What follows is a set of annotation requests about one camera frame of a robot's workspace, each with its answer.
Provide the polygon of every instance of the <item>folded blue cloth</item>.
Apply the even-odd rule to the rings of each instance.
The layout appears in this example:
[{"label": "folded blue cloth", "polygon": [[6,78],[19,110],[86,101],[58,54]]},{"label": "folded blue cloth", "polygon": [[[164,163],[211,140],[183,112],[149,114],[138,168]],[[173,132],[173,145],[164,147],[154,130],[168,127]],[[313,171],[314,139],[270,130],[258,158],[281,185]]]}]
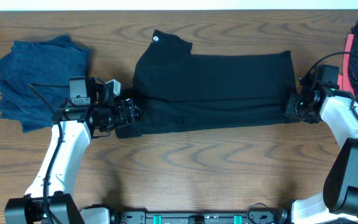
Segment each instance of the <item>folded blue cloth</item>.
[{"label": "folded blue cloth", "polygon": [[[45,42],[15,41],[12,52],[0,59],[1,118],[19,120],[24,133],[51,126],[51,112],[29,83],[69,85],[70,77],[86,75],[88,55],[87,48],[67,35]],[[54,109],[70,97],[68,88],[35,88]]]}]

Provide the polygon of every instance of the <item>wooden tabletop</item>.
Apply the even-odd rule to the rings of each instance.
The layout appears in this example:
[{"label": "wooden tabletop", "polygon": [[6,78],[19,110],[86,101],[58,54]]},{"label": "wooden tabletop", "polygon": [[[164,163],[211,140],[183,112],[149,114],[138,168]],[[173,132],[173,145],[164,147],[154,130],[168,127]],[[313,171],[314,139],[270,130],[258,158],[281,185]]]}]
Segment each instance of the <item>wooden tabletop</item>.
[{"label": "wooden tabletop", "polygon": [[[159,29],[193,42],[195,54],[292,50],[297,80],[317,59],[343,51],[357,20],[358,11],[0,12],[0,58],[13,40],[70,34],[92,50],[91,76],[129,87],[136,61]],[[341,62],[340,56],[328,60]],[[0,223],[8,199],[22,197],[35,178],[50,135],[50,128],[23,134],[18,121],[0,119]],[[321,192],[338,152],[324,123],[112,135],[87,148],[74,198],[78,208],[108,203],[118,210],[278,207]]]}]

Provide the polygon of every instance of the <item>wood grain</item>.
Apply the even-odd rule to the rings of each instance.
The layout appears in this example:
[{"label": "wood grain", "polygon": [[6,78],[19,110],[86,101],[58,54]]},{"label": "wood grain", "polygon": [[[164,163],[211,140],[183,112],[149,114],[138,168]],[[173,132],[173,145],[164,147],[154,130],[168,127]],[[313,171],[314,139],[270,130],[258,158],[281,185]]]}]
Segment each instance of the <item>wood grain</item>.
[{"label": "wood grain", "polygon": [[[193,42],[194,54],[292,50],[296,79],[317,59],[342,51],[358,11],[0,12],[0,58],[13,40],[60,34],[92,49],[90,75],[131,86],[154,29]],[[341,57],[328,60],[340,65]],[[32,183],[50,128],[22,134],[0,119],[0,223],[9,198]],[[271,207],[323,189],[339,152],[324,124],[278,124],[94,140],[78,174],[78,207],[109,203],[153,210]]]}]

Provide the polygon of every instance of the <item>navy blue towel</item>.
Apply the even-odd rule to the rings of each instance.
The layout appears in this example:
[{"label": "navy blue towel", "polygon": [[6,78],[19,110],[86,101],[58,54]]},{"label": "navy blue towel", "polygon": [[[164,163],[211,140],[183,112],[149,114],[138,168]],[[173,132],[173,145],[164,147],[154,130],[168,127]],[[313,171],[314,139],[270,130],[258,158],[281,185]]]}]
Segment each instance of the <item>navy blue towel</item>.
[{"label": "navy blue towel", "polygon": [[[63,35],[45,42],[15,41],[0,59],[1,118],[19,120],[23,132],[51,126],[51,112],[29,83],[69,85],[70,77],[85,76],[89,50]],[[68,88],[35,87],[57,109],[70,97]]]}]

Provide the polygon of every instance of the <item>white background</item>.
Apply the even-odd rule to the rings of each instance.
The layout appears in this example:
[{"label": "white background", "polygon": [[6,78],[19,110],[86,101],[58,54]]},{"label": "white background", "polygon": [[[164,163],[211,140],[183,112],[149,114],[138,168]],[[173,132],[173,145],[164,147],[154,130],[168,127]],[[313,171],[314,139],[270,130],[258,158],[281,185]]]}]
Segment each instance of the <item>white background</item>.
[{"label": "white background", "polygon": [[358,9],[358,0],[0,0],[0,11]]}]

